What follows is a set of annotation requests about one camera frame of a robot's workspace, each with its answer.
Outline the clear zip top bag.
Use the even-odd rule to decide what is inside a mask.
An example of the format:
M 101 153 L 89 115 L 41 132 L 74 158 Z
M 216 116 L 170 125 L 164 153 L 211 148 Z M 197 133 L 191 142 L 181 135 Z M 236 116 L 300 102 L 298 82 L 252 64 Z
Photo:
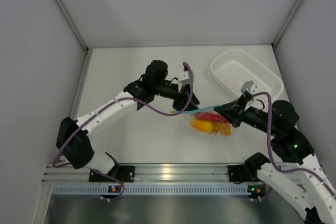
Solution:
M 202 137 L 229 137 L 232 125 L 214 109 L 216 105 L 184 111 L 177 116 L 182 125 L 189 131 Z

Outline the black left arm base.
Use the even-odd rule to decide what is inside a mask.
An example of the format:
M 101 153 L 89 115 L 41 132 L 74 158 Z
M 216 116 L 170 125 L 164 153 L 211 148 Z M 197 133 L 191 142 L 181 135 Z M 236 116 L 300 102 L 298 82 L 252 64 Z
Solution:
M 113 177 L 122 183 L 132 183 L 135 177 L 135 166 L 132 165 L 117 165 L 111 172 L 107 173 L 109 177 Z M 113 179 L 106 176 L 90 172 L 89 182 L 91 183 L 105 183 L 113 182 Z

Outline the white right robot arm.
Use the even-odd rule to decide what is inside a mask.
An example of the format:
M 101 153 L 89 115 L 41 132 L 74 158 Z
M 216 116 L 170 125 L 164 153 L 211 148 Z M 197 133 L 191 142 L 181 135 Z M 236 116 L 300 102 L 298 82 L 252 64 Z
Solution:
M 273 102 L 268 111 L 248 103 L 249 92 L 218 105 L 214 111 L 234 128 L 245 123 L 267 134 L 267 155 L 256 153 L 242 165 L 229 166 L 232 183 L 264 182 L 292 205 L 305 223 L 335 223 L 335 189 L 323 172 L 308 139 L 295 127 L 299 115 L 285 100 Z

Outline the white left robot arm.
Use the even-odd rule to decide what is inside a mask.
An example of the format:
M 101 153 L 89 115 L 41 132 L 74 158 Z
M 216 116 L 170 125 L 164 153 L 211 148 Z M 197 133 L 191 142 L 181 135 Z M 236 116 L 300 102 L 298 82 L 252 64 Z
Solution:
M 188 63 L 173 80 L 168 80 L 168 66 L 162 60 L 153 60 L 139 79 L 129 83 L 112 100 L 88 114 L 60 123 L 56 140 L 58 153 L 52 165 L 64 156 L 74 169 L 88 168 L 106 181 L 117 179 L 120 164 L 108 153 L 95 151 L 92 142 L 96 136 L 124 116 L 143 107 L 163 116 L 177 116 L 198 109 L 199 100 L 194 94 L 194 74 Z

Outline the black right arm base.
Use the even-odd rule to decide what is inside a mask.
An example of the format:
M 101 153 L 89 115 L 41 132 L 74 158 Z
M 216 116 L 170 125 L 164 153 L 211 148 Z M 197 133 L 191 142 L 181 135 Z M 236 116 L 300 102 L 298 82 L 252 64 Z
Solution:
M 241 165 L 229 165 L 227 166 L 229 181 L 235 184 L 260 182 L 257 171 L 266 163 L 270 163 L 269 158 L 262 153 L 256 153 L 247 158 Z

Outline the tan fake ginger root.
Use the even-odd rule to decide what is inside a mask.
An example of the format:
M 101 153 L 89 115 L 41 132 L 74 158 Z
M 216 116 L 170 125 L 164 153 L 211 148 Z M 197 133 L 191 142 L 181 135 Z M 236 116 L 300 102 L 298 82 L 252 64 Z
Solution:
M 230 136 L 232 132 L 229 124 L 214 122 L 212 133 L 220 134 L 222 136 Z

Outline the red fake chili pepper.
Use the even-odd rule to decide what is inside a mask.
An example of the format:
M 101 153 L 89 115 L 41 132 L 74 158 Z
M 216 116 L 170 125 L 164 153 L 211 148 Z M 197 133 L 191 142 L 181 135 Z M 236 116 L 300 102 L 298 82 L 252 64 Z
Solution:
M 218 122 L 218 123 L 228 123 L 228 121 L 222 117 L 220 114 L 210 113 L 210 112 L 198 112 L 194 114 L 197 120 Z

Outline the yellow fake bell pepper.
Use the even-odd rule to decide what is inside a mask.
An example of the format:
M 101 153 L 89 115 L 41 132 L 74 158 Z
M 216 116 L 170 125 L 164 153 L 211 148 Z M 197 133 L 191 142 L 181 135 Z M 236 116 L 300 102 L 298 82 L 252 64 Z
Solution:
M 213 130 L 213 123 L 211 121 L 191 119 L 190 125 L 193 129 L 199 132 L 211 132 Z

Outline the white perforated plastic basket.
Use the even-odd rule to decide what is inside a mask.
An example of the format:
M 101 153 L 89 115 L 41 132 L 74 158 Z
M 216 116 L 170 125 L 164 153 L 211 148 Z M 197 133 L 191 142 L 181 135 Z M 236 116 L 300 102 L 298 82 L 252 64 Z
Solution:
M 243 84 L 254 82 L 251 92 L 268 92 L 277 99 L 284 90 L 283 81 L 261 62 L 241 49 L 230 49 L 217 56 L 210 64 L 215 82 L 234 100 L 241 95 Z

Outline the aluminium mounting rail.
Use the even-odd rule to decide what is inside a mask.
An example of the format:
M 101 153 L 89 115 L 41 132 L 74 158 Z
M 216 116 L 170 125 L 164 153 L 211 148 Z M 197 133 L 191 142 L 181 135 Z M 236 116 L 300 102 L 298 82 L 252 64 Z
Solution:
M 229 163 L 208 164 L 133 164 L 134 171 L 122 172 L 124 183 L 229 183 Z M 87 168 L 53 168 L 47 166 L 42 178 L 45 183 L 87 183 L 94 172 Z

